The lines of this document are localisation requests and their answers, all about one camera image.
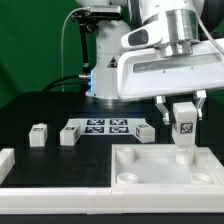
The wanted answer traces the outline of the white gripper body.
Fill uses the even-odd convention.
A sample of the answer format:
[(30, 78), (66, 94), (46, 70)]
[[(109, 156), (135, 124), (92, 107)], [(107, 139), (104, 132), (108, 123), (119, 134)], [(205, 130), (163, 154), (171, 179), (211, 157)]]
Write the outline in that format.
[(123, 101), (224, 88), (224, 55), (210, 41), (193, 54), (162, 58), (153, 48), (124, 53), (118, 62), (117, 92)]

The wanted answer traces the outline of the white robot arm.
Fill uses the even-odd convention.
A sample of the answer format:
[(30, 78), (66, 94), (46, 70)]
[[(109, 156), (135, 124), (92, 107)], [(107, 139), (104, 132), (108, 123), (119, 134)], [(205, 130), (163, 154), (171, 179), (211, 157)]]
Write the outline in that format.
[(224, 88), (224, 36), (202, 22), (222, 16), (224, 0), (76, 0), (96, 34), (97, 63), (86, 95), (102, 101), (155, 100), (193, 93), (202, 112), (208, 90)]

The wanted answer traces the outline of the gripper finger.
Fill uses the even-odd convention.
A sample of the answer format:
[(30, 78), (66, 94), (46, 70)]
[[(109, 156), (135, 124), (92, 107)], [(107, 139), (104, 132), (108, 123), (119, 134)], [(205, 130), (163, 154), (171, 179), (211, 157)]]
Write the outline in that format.
[(155, 106), (162, 114), (164, 124), (169, 125), (170, 124), (170, 116), (169, 116), (169, 111), (165, 106), (165, 103), (166, 103), (166, 98), (164, 96), (156, 96), (155, 97)]
[(199, 90), (194, 93), (195, 108), (197, 110), (199, 120), (203, 119), (202, 108), (203, 108), (206, 98), (207, 98), (207, 94), (206, 94), (205, 90)]

